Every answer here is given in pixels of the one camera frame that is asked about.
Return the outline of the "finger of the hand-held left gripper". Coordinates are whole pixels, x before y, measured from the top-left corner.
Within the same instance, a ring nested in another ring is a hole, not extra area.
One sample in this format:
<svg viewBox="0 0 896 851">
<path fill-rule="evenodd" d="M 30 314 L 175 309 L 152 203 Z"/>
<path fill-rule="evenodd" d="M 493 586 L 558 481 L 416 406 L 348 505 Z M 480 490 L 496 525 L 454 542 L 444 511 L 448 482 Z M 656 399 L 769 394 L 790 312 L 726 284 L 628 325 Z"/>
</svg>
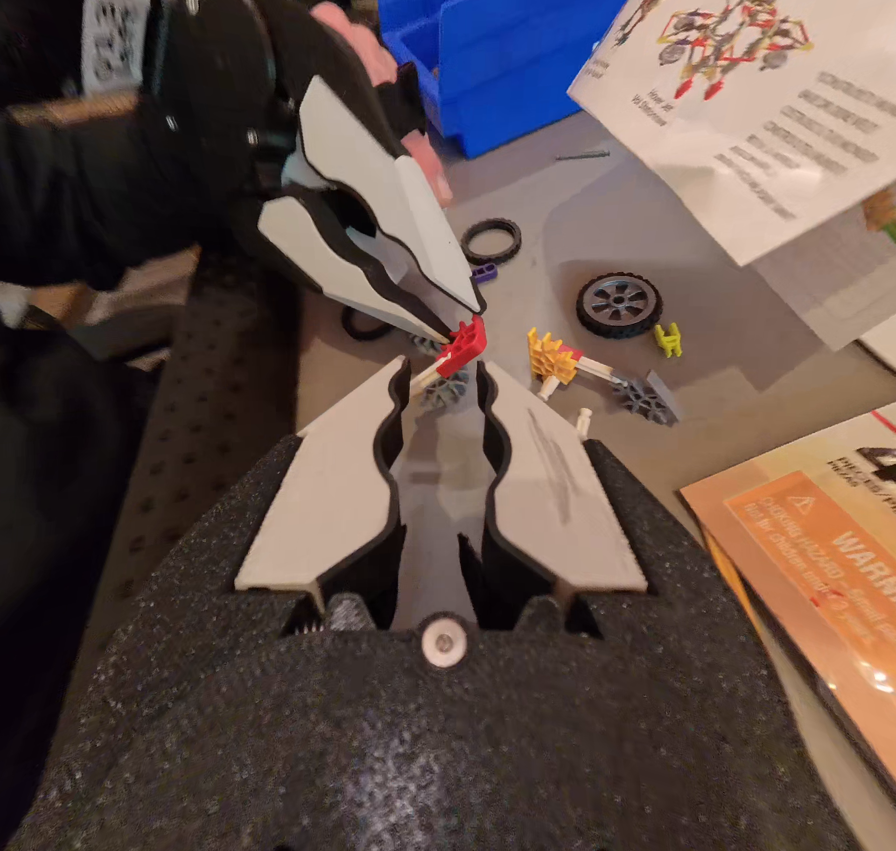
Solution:
<svg viewBox="0 0 896 851">
<path fill-rule="evenodd" d="M 350 239 L 318 195 L 266 201 L 257 228 L 326 297 L 410 334 L 449 342 L 452 329 Z"/>
<path fill-rule="evenodd" d="M 401 245 L 443 295 L 486 310 L 453 229 L 423 169 L 398 144 L 387 149 L 328 82 L 315 74 L 297 107 L 297 142 L 281 182 L 340 188 L 365 205 L 381 234 Z"/>
</svg>

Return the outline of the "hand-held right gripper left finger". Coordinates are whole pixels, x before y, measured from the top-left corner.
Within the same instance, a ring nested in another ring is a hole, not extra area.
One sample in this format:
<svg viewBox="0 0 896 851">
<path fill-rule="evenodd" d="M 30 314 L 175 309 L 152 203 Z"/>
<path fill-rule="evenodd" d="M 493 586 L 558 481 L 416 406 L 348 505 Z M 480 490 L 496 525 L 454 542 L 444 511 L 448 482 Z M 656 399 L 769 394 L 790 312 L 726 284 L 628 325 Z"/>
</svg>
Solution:
<svg viewBox="0 0 896 851">
<path fill-rule="evenodd" d="M 234 580 L 268 589 L 375 596 L 397 573 L 375 563 L 399 526 L 391 467 L 402 449 L 410 363 L 393 358 L 297 432 L 297 451 Z"/>
</svg>

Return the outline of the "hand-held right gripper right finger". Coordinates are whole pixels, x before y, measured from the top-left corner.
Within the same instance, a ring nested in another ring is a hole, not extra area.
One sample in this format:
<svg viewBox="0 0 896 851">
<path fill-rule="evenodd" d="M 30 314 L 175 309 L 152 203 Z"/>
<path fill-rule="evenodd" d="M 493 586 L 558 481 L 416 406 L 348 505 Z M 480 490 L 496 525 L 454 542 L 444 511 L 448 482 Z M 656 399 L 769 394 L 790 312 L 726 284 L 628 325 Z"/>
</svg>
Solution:
<svg viewBox="0 0 896 851">
<path fill-rule="evenodd" d="M 481 562 L 503 596 L 645 593 L 648 580 L 574 426 L 493 362 L 476 365 L 487 490 Z"/>
</svg>

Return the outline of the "connector assembly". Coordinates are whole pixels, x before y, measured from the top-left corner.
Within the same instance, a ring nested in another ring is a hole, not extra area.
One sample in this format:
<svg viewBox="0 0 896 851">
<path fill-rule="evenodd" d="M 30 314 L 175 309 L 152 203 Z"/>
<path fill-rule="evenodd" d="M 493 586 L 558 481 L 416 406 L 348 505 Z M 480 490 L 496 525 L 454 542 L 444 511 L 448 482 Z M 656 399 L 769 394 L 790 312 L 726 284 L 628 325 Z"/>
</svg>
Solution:
<svg viewBox="0 0 896 851">
<path fill-rule="evenodd" d="M 603 380 L 611 386 L 619 405 L 648 422 L 670 427 L 685 418 L 683 409 L 666 383 L 655 372 L 640 379 L 628 378 L 608 364 L 585 356 L 579 349 L 554 339 L 551 333 L 539 335 L 533 328 L 527 335 L 532 378 L 540 381 L 538 399 L 547 402 L 561 386 L 580 374 Z"/>
</svg>

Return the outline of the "red connector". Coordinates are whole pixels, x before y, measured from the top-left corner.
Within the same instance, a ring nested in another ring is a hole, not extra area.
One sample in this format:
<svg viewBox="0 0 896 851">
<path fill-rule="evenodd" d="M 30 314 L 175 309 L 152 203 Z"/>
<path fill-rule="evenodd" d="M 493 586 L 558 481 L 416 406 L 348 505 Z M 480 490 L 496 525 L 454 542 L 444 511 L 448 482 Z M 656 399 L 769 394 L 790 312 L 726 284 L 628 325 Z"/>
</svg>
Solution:
<svg viewBox="0 0 896 851">
<path fill-rule="evenodd" d="M 436 359 L 435 373 L 449 379 L 482 354 L 487 347 L 485 325 L 480 315 L 473 315 L 470 323 L 462 322 L 451 333 L 451 341 L 442 346 Z"/>
</svg>

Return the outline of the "blue plastic bin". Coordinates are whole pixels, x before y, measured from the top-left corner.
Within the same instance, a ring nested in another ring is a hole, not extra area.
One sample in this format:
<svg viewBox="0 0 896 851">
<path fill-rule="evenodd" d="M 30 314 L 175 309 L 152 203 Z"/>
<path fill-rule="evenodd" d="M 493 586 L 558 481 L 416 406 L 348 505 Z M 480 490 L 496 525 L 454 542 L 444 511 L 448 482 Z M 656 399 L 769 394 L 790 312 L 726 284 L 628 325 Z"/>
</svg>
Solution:
<svg viewBox="0 0 896 851">
<path fill-rule="evenodd" d="M 429 122 L 468 158 L 564 119 L 567 89 L 628 0 L 377 0 Z"/>
</svg>

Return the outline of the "building instruction sheet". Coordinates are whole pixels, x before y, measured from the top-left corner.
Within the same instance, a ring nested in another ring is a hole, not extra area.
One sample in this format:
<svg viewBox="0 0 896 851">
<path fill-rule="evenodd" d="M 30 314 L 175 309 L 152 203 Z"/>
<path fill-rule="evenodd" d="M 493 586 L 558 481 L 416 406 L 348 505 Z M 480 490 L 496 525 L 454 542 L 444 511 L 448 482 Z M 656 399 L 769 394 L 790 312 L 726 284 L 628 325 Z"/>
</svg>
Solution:
<svg viewBox="0 0 896 851">
<path fill-rule="evenodd" d="M 894 368 L 895 0 L 627 0 L 568 92 L 823 343 Z"/>
</svg>

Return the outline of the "person's left hand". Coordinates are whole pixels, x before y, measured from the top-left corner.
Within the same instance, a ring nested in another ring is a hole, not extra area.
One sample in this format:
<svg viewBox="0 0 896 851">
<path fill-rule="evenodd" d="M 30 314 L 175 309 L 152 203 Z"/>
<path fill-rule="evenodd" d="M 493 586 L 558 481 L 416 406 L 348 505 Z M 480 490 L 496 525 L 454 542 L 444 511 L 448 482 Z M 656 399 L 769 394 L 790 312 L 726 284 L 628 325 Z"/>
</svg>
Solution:
<svg viewBox="0 0 896 851">
<path fill-rule="evenodd" d="M 316 5 L 311 14 L 337 32 L 360 58 L 388 124 L 422 169 L 439 205 L 447 207 L 454 195 L 427 134 L 427 116 L 415 65 L 399 65 L 370 29 L 351 21 L 336 4 Z"/>
</svg>

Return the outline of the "small black tyre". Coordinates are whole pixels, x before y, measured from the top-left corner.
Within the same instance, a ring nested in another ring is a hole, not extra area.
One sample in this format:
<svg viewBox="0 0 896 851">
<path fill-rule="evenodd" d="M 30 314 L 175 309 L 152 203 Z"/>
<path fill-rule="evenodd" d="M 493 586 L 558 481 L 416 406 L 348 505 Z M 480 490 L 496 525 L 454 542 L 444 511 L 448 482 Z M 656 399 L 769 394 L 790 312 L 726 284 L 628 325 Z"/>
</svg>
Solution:
<svg viewBox="0 0 896 851">
<path fill-rule="evenodd" d="M 495 255 L 479 255 L 472 250 L 472 242 L 480 235 L 488 232 L 501 232 L 506 234 L 509 245 Z M 513 260 L 521 251 L 521 228 L 514 221 L 506 218 L 487 218 L 471 225 L 462 235 L 460 240 L 462 252 L 466 261 L 473 267 L 486 265 L 499 266 Z"/>
</svg>

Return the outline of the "black perforated board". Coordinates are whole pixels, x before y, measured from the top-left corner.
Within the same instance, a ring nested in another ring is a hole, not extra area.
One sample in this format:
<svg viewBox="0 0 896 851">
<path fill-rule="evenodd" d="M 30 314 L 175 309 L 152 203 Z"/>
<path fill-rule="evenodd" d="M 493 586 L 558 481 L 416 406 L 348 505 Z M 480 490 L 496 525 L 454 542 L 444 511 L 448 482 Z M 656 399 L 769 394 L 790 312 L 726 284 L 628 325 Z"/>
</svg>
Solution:
<svg viewBox="0 0 896 851">
<path fill-rule="evenodd" d="M 161 370 L 81 657 L 108 644 L 195 522 L 294 427 L 299 294 L 234 249 L 200 255 Z"/>
</svg>

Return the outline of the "grey snowflake connector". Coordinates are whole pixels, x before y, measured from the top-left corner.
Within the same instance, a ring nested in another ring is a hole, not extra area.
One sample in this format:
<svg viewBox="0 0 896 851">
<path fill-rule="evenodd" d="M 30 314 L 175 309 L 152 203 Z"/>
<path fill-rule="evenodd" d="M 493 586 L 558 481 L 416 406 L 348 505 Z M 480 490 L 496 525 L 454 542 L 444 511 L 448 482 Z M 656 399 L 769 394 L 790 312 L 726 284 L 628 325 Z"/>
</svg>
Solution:
<svg viewBox="0 0 896 851">
<path fill-rule="evenodd" d="M 436 375 L 420 395 L 420 407 L 424 411 L 439 411 L 460 402 L 469 387 L 469 367 L 443 377 Z"/>
</svg>

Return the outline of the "small black wheel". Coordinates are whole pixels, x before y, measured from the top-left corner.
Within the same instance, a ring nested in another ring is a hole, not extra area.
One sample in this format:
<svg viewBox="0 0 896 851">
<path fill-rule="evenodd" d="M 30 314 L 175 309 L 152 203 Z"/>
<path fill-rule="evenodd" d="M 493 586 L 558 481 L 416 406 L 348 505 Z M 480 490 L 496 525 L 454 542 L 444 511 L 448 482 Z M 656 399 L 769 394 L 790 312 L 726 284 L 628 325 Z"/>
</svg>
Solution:
<svg viewBox="0 0 896 851">
<path fill-rule="evenodd" d="M 659 323 L 664 301 L 647 278 L 632 273 L 601 274 L 578 292 L 575 313 L 591 334 L 607 340 L 637 338 Z"/>
</svg>

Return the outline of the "colourful toy packaging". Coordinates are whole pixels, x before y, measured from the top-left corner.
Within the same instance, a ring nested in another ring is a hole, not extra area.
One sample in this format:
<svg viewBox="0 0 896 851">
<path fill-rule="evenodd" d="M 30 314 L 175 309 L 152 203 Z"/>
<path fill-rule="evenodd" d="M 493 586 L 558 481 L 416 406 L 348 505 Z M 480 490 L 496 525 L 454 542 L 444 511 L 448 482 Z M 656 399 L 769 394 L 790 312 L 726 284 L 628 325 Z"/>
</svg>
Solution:
<svg viewBox="0 0 896 851">
<path fill-rule="evenodd" d="M 891 796 L 894 454 L 889 404 L 680 491 Z"/>
</svg>

